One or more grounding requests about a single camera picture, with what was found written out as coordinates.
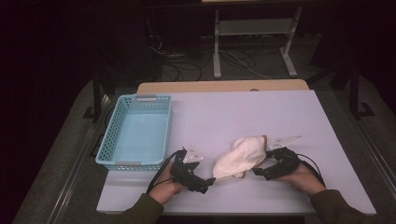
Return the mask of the black metal stand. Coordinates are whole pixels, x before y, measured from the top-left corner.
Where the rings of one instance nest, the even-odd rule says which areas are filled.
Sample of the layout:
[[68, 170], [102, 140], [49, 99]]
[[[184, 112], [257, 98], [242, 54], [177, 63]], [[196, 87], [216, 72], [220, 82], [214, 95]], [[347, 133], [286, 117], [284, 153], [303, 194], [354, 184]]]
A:
[[101, 84], [99, 80], [98, 68], [95, 68], [92, 76], [92, 96], [93, 106], [89, 106], [86, 108], [83, 118], [92, 119], [93, 122], [96, 122], [97, 120], [99, 120], [102, 113]]
[[351, 63], [351, 74], [349, 83], [349, 109], [353, 117], [360, 120], [361, 117], [371, 117], [375, 113], [372, 108], [359, 100], [360, 70], [356, 63]]

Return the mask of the white metal stand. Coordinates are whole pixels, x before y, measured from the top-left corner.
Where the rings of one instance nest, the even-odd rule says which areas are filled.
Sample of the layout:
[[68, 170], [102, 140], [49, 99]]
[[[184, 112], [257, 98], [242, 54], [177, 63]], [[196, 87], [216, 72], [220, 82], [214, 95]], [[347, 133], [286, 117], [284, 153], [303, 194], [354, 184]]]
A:
[[290, 77], [296, 77], [290, 57], [290, 47], [294, 38], [303, 8], [297, 7], [294, 15], [290, 18], [279, 19], [246, 19], [246, 20], [221, 20], [219, 11], [215, 11], [214, 22], [214, 52], [213, 71], [214, 78], [221, 78], [221, 66], [219, 60], [219, 38], [227, 35], [286, 35], [287, 41], [279, 49], [282, 60]]

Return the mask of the wooden table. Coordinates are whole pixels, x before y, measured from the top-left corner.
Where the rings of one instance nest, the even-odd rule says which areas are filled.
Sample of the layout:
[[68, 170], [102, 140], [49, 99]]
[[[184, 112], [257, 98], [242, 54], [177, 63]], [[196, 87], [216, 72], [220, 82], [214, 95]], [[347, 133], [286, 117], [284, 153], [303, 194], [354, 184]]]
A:
[[302, 79], [270, 80], [225, 80], [225, 81], [184, 81], [148, 82], [139, 85], [137, 92], [218, 92], [218, 91], [305, 91], [309, 87]]

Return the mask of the light blue plastic basket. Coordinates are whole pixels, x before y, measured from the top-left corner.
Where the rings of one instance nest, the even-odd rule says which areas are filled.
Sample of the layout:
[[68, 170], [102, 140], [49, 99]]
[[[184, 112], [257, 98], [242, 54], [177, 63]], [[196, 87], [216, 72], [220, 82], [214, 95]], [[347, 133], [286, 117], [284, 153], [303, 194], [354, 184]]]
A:
[[167, 155], [172, 119], [169, 94], [119, 97], [95, 161], [109, 171], [156, 171]]

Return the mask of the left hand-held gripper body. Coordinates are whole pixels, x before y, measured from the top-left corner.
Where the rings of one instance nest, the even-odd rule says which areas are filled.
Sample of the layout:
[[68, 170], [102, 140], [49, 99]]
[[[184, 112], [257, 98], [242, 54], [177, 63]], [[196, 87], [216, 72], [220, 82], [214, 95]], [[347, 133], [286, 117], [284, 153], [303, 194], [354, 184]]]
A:
[[182, 148], [178, 150], [171, 168], [172, 180], [188, 190], [196, 190], [198, 186], [204, 184], [204, 180], [193, 172], [202, 160], [203, 157], [193, 149]]

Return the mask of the grey metal floor rail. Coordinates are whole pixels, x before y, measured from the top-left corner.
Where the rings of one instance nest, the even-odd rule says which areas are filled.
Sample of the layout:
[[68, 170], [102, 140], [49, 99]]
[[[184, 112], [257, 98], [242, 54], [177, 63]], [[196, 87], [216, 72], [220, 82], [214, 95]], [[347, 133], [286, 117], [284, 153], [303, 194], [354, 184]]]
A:
[[55, 160], [64, 171], [65, 178], [46, 224], [86, 224], [106, 219], [96, 211], [96, 207], [107, 168], [98, 164], [95, 157], [105, 134], [112, 103], [107, 95], [92, 97], [91, 102], [99, 108], [78, 100], [76, 107], [81, 107], [83, 114], [68, 119], [60, 132], [61, 151]]
[[388, 187], [389, 191], [396, 198], [396, 174], [391, 171], [389, 165], [386, 163], [383, 155], [376, 146], [375, 141], [369, 135], [367, 129], [364, 127], [362, 121], [360, 119], [357, 119], [349, 109], [348, 99], [341, 92], [338, 91], [335, 93], [335, 97], [340, 103], [341, 107], [344, 109], [347, 117], [353, 123], [353, 126], [359, 133], [364, 145], [366, 145], [368, 154], [373, 161], [376, 169], [378, 170], [380, 176], [384, 180], [386, 186]]

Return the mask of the white cover board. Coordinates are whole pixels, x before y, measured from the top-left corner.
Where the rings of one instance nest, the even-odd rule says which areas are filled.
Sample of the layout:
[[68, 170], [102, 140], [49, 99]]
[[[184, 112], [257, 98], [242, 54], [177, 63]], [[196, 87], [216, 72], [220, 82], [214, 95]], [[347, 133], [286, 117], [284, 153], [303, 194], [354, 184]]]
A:
[[[313, 159], [326, 186], [365, 214], [375, 209], [313, 91], [226, 91], [172, 93], [172, 119], [166, 158], [193, 148], [203, 157], [195, 173], [212, 176], [216, 158], [244, 136], [301, 135], [289, 148]], [[120, 213], [146, 191], [156, 171], [109, 171], [98, 211]]]

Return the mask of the white cloth bag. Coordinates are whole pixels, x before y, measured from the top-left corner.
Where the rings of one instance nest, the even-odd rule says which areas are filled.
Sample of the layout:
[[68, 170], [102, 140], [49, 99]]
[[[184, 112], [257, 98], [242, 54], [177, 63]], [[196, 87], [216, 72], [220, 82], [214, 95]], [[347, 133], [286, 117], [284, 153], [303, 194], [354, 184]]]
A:
[[235, 140], [231, 150], [216, 159], [213, 176], [217, 180], [243, 178], [246, 171], [264, 161], [266, 146], [266, 135], [242, 137]]

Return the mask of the person's right hand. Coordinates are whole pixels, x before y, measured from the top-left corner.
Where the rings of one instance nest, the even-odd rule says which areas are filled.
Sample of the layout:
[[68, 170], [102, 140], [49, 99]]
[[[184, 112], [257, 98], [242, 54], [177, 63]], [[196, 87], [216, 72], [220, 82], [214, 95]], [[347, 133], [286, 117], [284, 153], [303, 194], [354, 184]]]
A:
[[303, 164], [289, 175], [281, 176], [276, 181], [284, 181], [292, 184], [308, 196], [322, 192], [326, 187], [315, 177], [315, 175]]

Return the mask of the person's left hand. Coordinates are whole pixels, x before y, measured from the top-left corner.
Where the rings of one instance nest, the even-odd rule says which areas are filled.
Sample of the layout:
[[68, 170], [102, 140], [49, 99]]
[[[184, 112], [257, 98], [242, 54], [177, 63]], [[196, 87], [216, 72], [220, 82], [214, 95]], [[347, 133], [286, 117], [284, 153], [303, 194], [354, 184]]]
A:
[[172, 180], [171, 168], [173, 163], [170, 162], [161, 173], [158, 181], [153, 189], [149, 192], [149, 196], [160, 204], [168, 203], [175, 195], [183, 190], [183, 186]]

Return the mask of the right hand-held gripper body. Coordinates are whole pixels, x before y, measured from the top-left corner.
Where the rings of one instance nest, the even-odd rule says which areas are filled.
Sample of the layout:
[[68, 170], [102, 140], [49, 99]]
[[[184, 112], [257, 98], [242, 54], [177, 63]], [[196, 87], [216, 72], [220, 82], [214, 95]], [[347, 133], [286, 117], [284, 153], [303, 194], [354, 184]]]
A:
[[297, 169], [300, 164], [300, 160], [294, 151], [288, 149], [288, 146], [301, 140], [302, 138], [303, 137], [301, 135], [297, 135], [288, 137], [275, 137], [270, 139], [266, 152], [269, 150], [277, 150], [276, 164], [270, 166], [274, 170], [273, 179], [291, 174]]

